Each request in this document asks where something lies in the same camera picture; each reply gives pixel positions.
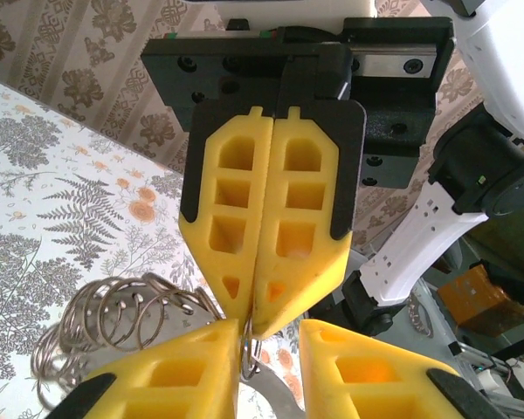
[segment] floral wallpaper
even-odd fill
[[[181,184],[174,171],[0,84],[1,419],[46,416],[30,353],[83,284],[154,271],[209,290],[178,231]],[[262,361],[302,406],[298,324],[265,342]],[[275,417],[249,387],[239,400],[242,418]]]
[[[376,0],[376,9],[383,17],[427,16],[420,0]],[[0,0],[0,80],[182,173],[187,134],[163,105],[140,51],[149,38],[169,32],[223,28],[214,7],[179,0]],[[361,187],[354,248],[405,215],[426,179],[435,142],[479,101],[479,90],[456,53],[410,186]],[[140,204],[132,209],[152,217]]]

